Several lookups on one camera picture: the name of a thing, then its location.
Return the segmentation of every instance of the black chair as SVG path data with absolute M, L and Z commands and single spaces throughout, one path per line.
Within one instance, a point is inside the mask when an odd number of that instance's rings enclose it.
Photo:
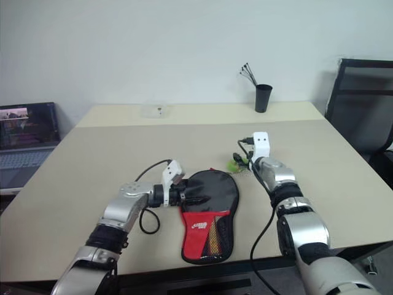
M 342 59 L 325 117 L 393 189 L 393 61 Z

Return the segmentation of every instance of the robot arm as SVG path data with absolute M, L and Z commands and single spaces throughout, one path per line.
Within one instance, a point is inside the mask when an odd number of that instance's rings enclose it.
M 117 261 L 128 246 L 127 235 L 139 212 L 146 206 L 177 205 L 180 193 L 171 185 L 179 184 L 183 176 L 181 166 L 172 161 L 163 172 L 161 184 L 133 182 L 122 186 L 51 294 L 116 294 Z
M 258 138 L 267 139 L 267 133 L 257 132 L 253 140 L 245 142 L 258 144 Z M 308 294 L 379 294 L 352 264 L 330 252 L 329 231 L 311 202 L 303 196 L 290 168 L 269 157 L 269 148 L 265 147 L 263 150 L 254 148 L 251 169 L 263 181 L 278 217 L 281 253 L 296 259 Z

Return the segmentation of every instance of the black cup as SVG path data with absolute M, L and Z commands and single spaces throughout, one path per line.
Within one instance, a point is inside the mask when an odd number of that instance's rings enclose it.
M 273 88 L 270 85 L 259 84 L 255 86 L 255 89 L 256 89 L 255 111 L 266 112 L 269 103 L 270 93 Z

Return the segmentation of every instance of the white wall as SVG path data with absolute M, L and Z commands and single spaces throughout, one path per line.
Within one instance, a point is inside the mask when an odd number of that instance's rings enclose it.
M 54 101 L 67 132 L 96 103 L 330 95 L 338 59 L 393 59 L 392 0 L 1 0 L 0 104 Z

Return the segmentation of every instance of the chair backrest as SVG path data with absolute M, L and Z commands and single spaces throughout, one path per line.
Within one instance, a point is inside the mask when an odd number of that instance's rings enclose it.
M 342 59 L 325 117 L 365 159 L 393 142 L 393 61 Z

